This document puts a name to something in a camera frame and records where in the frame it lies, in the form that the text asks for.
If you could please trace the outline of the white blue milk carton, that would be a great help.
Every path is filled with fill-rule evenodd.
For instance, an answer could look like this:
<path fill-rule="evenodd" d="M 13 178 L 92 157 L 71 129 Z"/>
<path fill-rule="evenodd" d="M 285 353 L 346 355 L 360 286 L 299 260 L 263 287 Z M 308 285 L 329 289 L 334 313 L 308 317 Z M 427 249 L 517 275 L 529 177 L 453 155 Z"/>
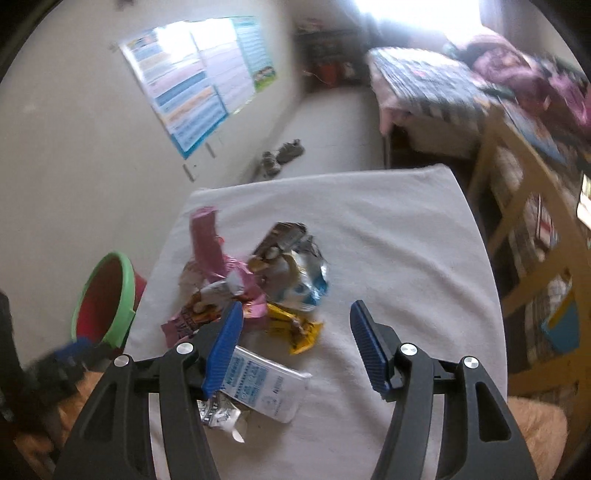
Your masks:
<path fill-rule="evenodd" d="M 236 346 L 221 391 L 257 413 L 287 424 L 301 408 L 311 378 L 308 372 L 287 368 Z"/>

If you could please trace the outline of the green red trash bin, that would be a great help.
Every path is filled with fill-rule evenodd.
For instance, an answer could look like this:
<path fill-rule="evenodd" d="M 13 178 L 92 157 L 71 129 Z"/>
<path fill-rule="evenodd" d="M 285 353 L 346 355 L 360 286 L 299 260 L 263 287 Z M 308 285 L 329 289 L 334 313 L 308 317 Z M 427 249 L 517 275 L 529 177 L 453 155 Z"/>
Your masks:
<path fill-rule="evenodd" d="M 146 284 L 127 255 L 106 254 L 82 288 L 71 318 L 72 340 L 105 343 L 122 351 Z"/>

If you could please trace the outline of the orange fuzzy cushion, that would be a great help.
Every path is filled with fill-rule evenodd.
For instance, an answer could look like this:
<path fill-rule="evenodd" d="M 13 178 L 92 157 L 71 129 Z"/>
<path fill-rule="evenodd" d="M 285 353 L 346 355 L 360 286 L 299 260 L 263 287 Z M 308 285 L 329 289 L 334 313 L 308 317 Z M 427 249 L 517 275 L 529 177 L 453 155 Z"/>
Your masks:
<path fill-rule="evenodd" d="M 568 438 L 564 411 L 553 404 L 521 397 L 507 403 L 525 438 L 539 479 L 552 479 L 560 465 Z"/>

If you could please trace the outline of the crumpled silver foil wrapper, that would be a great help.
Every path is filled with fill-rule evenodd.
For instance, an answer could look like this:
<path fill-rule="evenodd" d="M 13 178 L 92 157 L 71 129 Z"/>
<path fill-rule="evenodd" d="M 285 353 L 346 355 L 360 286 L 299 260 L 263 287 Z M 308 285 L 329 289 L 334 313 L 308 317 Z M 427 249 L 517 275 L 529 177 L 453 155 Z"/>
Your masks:
<path fill-rule="evenodd" d="M 249 409 L 238 406 L 221 392 L 208 400 L 198 400 L 197 409 L 204 426 L 223 432 L 236 443 L 245 443 Z"/>

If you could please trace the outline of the pink snack bag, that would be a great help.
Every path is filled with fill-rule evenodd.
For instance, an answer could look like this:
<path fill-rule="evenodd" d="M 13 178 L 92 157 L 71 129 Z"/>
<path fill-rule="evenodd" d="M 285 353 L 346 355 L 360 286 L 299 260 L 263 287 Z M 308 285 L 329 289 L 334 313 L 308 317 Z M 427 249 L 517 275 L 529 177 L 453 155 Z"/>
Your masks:
<path fill-rule="evenodd" d="M 189 216 L 192 257 L 179 278 L 179 286 L 185 290 L 185 302 L 161 325 L 167 347 L 217 321 L 232 301 L 242 304 L 245 330 L 266 327 L 266 294 L 244 262 L 222 251 L 216 213 L 215 208 L 206 206 Z"/>

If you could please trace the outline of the yellow snack wrapper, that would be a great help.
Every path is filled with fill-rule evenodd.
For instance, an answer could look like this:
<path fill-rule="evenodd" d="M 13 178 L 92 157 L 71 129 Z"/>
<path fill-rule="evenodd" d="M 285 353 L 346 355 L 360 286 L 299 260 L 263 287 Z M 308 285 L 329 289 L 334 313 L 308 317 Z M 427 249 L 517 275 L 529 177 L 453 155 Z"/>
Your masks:
<path fill-rule="evenodd" d="M 266 333 L 287 342 L 290 355 L 307 352 L 317 344 L 324 323 L 304 314 L 284 310 L 273 303 L 267 304 L 266 310 L 269 318 Z"/>

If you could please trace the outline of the blue white foil bag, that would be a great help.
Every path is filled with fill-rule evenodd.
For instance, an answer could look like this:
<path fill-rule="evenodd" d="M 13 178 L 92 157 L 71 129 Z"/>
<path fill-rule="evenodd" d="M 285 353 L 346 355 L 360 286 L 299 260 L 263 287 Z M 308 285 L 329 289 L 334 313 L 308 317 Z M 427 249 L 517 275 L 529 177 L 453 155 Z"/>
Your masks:
<path fill-rule="evenodd" d="M 270 303 L 311 313 L 328 294 L 328 264 L 310 234 L 284 249 L 271 246 L 263 254 L 263 265 L 256 276 Z"/>

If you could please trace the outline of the yellow wooden chair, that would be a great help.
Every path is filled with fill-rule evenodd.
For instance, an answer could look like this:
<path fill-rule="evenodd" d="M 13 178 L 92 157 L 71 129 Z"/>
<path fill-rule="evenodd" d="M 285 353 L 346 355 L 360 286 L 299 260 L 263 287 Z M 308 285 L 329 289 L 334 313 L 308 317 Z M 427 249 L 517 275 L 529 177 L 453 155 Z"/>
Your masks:
<path fill-rule="evenodd" d="M 500 108 L 485 120 L 468 199 L 497 213 L 488 254 L 507 250 L 514 269 L 501 295 L 510 393 L 588 408 L 590 249 L 566 185 Z"/>

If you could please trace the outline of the black gold packet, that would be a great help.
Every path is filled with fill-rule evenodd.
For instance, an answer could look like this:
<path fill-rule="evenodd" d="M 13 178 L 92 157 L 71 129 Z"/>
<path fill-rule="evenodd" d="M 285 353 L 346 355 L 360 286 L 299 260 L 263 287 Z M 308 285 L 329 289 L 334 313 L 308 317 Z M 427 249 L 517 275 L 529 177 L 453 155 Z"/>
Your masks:
<path fill-rule="evenodd" d="M 249 270 L 253 273 L 263 271 L 280 256 L 290 252 L 306 234 L 307 227 L 304 224 L 277 222 L 247 260 Z"/>

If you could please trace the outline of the grey shoe left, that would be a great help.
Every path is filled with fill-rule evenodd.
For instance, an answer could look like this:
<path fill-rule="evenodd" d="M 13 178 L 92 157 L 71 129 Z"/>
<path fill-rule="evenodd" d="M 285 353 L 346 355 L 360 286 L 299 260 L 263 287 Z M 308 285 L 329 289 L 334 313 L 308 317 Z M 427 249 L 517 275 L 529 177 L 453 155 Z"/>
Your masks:
<path fill-rule="evenodd" d="M 259 166 L 256 168 L 254 179 L 270 180 L 279 175 L 280 172 L 281 165 L 276 159 L 276 154 L 266 151 L 263 152 L 262 158 L 259 160 Z"/>

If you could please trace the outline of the bed with patterned quilt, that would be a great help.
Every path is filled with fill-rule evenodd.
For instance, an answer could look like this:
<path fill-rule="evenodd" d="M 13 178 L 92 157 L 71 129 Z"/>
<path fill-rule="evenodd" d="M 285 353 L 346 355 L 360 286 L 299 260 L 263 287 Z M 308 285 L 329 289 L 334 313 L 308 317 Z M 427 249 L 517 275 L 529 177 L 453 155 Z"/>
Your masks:
<path fill-rule="evenodd" d="M 531 56 L 485 30 L 443 52 L 379 47 L 367 53 L 382 136 L 411 149 L 470 158 L 493 105 L 539 132 L 553 158 L 590 146 L 590 82 L 556 57 Z"/>

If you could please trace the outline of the dark storage shelf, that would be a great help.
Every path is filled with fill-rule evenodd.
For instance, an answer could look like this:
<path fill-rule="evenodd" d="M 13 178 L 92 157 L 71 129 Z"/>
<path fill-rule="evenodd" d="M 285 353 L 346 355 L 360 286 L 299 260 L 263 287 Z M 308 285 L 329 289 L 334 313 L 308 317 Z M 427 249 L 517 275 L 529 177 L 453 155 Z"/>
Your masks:
<path fill-rule="evenodd" d="M 362 28 L 299 29 L 294 42 L 307 93 L 368 83 Z"/>

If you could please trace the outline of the wall poster chart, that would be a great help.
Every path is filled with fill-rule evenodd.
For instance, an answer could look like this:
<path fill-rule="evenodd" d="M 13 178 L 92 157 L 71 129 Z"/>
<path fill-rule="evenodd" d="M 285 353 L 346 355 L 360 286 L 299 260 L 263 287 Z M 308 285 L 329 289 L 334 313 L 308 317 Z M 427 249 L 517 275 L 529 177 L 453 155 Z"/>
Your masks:
<path fill-rule="evenodd" d="M 178 21 L 123 41 L 119 49 L 183 158 L 276 80 L 253 16 Z"/>

